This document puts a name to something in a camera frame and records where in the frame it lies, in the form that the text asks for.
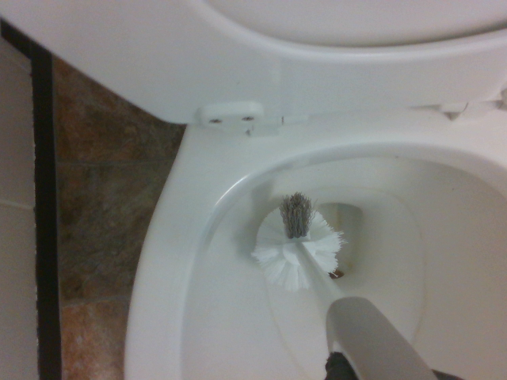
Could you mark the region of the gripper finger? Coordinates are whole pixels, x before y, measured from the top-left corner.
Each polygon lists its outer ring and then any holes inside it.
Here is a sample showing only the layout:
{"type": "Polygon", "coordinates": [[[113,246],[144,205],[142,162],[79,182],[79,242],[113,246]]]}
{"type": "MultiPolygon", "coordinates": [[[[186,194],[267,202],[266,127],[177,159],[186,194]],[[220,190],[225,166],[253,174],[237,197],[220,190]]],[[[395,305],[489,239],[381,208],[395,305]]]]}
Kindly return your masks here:
{"type": "Polygon", "coordinates": [[[325,364],[325,380],[357,380],[356,373],[341,352],[331,352],[325,364]]]}

